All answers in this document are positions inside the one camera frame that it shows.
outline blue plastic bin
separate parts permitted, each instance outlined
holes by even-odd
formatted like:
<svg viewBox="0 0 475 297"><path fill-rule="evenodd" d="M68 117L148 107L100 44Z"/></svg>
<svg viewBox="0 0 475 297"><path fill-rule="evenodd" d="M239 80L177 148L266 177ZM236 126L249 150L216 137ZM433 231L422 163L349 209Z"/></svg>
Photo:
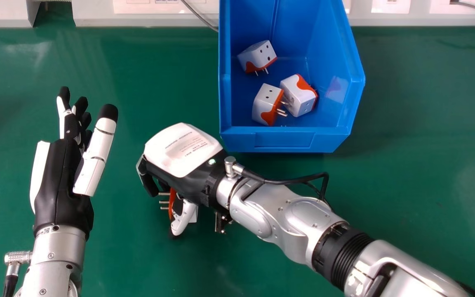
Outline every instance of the blue plastic bin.
<svg viewBox="0 0 475 297"><path fill-rule="evenodd" d="M269 74L246 74L236 56L270 40L278 59ZM315 109L251 119L262 83L279 86L295 73L317 90ZM351 133L366 77L341 0L221 0L219 131L230 152L330 153Z"/></svg>

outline green tabletop surface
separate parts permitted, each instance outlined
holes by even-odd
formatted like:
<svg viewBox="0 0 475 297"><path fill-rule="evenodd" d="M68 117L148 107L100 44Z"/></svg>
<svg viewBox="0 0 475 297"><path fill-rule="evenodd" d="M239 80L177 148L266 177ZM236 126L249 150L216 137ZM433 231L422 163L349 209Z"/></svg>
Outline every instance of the green tabletop surface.
<svg viewBox="0 0 475 297"><path fill-rule="evenodd" d="M328 171L340 216L475 288L475 28L353 31L367 84L345 143L326 155L235 156L273 178ZM187 122L219 138L217 34L75 28L67 5L41 8L35 28L0 30L0 294L4 254L32 249L30 174L36 143L58 137L60 86L95 115L119 109L92 198L83 296L343 296L238 224L214 233L207 208L169 240L166 212L140 184L135 164L159 130Z"/></svg>

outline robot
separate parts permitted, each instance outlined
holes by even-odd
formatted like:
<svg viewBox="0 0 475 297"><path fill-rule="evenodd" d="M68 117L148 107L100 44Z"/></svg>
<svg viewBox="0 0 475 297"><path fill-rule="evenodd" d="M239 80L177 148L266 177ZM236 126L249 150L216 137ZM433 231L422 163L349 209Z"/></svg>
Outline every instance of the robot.
<svg viewBox="0 0 475 297"><path fill-rule="evenodd" d="M175 124L145 144L137 163L151 197L169 192L169 233L175 238L196 221L198 206L216 212L215 230L236 222L274 243L294 262L313 271L346 297L475 297L475 291L383 240L375 240L335 214L325 201L325 172L290 180L269 180L223 150L198 128ZM323 178L320 190L309 182ZM317 198L292 192L307 184Z"/></svg>
<svg viewBox="0 0 475 297"><path fill-rule="evenodd" d="M81 290L85 243L94 220L90 198L107 162L118 110L104 105L91 132L87 98L73 107L69 98L62 87L56 98L60 139L36 147L30 188L34 248L5 255L3 297L77 297ZM26 263L23 286L14 294L19 268Z"/></svg>

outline black ribbed joint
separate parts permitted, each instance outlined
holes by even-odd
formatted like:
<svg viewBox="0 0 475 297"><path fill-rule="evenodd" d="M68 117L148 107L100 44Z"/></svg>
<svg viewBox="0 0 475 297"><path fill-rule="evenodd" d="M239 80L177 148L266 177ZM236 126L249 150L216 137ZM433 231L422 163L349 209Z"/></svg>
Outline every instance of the black ribbed joint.
<svg viewBox="0 0 475 297"><path fill-rule="evenodd" d="M347 225L337 226L322 238L313 252L313 268L343 290L362 250L374 241L366 233Z"/></svg>

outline blue bin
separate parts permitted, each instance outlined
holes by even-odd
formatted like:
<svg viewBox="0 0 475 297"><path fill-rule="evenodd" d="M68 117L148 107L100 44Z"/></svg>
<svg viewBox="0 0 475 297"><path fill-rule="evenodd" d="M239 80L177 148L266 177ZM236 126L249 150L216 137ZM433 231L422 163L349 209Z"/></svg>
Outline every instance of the blue bin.
<svg viewBox="0 0 475 297"><path fill-rule="evenodd" d="M236 56L270 40L278 59L269 74L246 74ZM315 109L251 119L262 83L279 87L295 73L317 90ZM351 133L366 77L341 0L221 0L219 132L230 152L330 153Z"/></svg>

